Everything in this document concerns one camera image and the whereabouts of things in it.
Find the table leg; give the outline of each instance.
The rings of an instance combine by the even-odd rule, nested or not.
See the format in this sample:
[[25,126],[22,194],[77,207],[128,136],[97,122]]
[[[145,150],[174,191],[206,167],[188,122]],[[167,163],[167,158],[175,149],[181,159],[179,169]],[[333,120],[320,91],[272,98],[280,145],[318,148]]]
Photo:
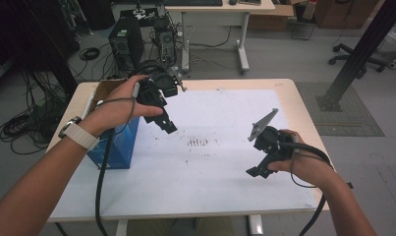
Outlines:
[[189,72],[189,41],[186,37],[186,13],[182,12],[182,31],[183,31],[183,47],[182,47],[182,70]]
[[127,235],[127,219],[118,220],[117,232],[115,236],[126,236]]
[[241,26],[241,38],[240,40],[237,40],[238,54],[240,55],[241,69],[243,72],[246,72],[250,69],[249,61],[247,59],[246,48],[244,47],[244,43],[246,42],[247,25],[249,23],[249,18],[250,13],[244,13],[243,24]]
[[264,235],[262,231],[262,221],[260,214],[251,214],[248,216],[250,236]]

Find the fingers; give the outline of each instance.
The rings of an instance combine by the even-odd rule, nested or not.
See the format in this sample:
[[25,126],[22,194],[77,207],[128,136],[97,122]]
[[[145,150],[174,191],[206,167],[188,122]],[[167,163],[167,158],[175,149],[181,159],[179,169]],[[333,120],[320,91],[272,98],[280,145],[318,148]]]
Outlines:
[[289,160],[285,161],[274,161],[267,165],[269,170],[274,171],[290,171],[291,162]]
[[136,103],[136,116],[158,116],[163,114],[163,109],[158,106],[147,106]]
[[283,132],[283,133],[289,134],[291,136],[295,136],[296,137],[296,143],[305,144],[305,141],[303,141],[302,137],[299,135],[298,132],[292,131],[292,130],[287,130],[287,129],[283,129],[283,130],[280,130],[280,131]]
[[128,78],[128,80],[132,81],[133,83],[136,83],[136,82],[141,81],[147,77],[148,77],[148,75],[134,75],[134,76],[131,76],[130,78]]

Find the computer tower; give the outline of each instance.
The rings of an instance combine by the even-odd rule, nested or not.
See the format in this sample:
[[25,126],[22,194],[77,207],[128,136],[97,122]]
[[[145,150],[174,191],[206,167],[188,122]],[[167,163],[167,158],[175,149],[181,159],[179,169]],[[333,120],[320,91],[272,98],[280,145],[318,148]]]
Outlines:
[[157,33],[161,62],[172,64],[176,61],[174,35],[171,29]]
[[136,69],[144,52],[139,20],[136,17],[121,17],[108,38],[118,69]]

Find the cardboard box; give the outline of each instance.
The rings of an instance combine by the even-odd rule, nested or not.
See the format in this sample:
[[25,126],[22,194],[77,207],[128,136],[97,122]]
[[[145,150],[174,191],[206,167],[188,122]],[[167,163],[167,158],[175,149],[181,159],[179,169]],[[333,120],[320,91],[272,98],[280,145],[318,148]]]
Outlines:
[[287,20],[293,17],[293,6],[274,5],[275,10],[269,13],[251,13],[248,30],[283,31],[287,27]]
[[379,0],[319,0],[314,9],[316,24],[321,29],[361,29]]
[[[104,100],[113,89],[125,81],[126,80],[109,80],[99,82],[85,114],[92,112],[99,100]],[[115,128],[107,169],[130,168],[139,121],[140,118],[136,118],[131,120],[128,125],[121,125]],[[109,136],[110,131],[104,132],[100,136],[99,144],[87,152],[87,156],[89,156],[93,163],[99,168],[105,156]]]

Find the white table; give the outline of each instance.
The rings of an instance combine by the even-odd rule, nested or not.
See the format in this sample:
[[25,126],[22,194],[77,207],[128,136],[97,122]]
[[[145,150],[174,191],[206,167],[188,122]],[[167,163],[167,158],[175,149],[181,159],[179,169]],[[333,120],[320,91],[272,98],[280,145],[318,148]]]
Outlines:
[[[292,81],[207,80],[185,81],[184,84],[189,90],[168,98],[166,106],[179,130],[167,135],[155,124],[141,124],[132,168],[106,172],[101,203],[103,219],[314,210],[320,192],[297,187],[287,173],[271,175],[267,180],[254,179],[245,173],[265,156],[247,140],[252,123],[273,107],[280,111],[272,126],[297,130],[308,144],[325,151]],[[59,127],[70,118],[83,114],[96,86],[97,83],[78,86]],[[240,102],[247,106],[237,107],[236,98],[243,99]],[[185,104],[185,100],[189,107],[176,106]],[[200,107],[199,117],[193,112],[197,107]],[[222,119],[213,121],[210,118],[218,116]],[[49,148],[58,142],[56,137],[57,134]],[[98,173],[96,166],[86,157],[49,221],[94,220]]]
[[237,40],[242,72],[250,69],[245,49],[247,25],[250,13],[268,13],[275,7],[270,0],[262,0],[260,6],[240,4],[230,5],[223,0],[220,7],[173,7],[166,6],[168,12],[182,13],[183,50],[182,69],[189,71],[189,41],[186,37],[187,24],[193,26],[241,26],[241,37]]

